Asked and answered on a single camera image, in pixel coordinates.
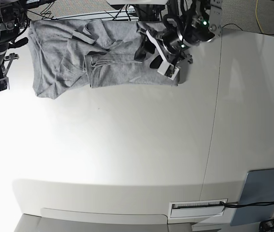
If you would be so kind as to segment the blue-grey flat panel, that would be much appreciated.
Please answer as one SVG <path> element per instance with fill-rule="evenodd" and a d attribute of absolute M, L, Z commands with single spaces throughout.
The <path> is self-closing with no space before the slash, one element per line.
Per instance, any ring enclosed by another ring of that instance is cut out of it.
<path fill-rule="evenodd" d="M 240 205 L 258 202 L 274 202 L 274 168 L 251 170 L 247 173 Z M 257 223 L 269 219 L 274 212 L 274 205 L 247 206 L 235 210 L 230 226 Z"/>

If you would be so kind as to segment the grey T-shirt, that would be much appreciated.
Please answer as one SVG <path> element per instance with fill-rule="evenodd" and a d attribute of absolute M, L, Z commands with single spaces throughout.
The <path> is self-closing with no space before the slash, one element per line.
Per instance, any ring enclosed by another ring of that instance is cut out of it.
<path fill-rule="evenodd" d="M 164 30 L 162 23 L 97 20 L 37 20 L 30 23 L 29 49 L 34 67 L 33 89 L 40 98 L 55 99 L 83 86 L 167 85 L 171 80 L 152 69 L 158 52 L 136 58 L 144 36 L 140 29 Z"/>

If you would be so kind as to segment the black device bottom right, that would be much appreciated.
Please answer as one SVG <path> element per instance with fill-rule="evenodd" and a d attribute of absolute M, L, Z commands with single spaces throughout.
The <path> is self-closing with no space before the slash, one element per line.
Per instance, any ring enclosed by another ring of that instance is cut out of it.
<path fill-rule="evenodd" d="M 259 224 L 259 232 L 274 232 L 274 219 L 262 221 Z"/>

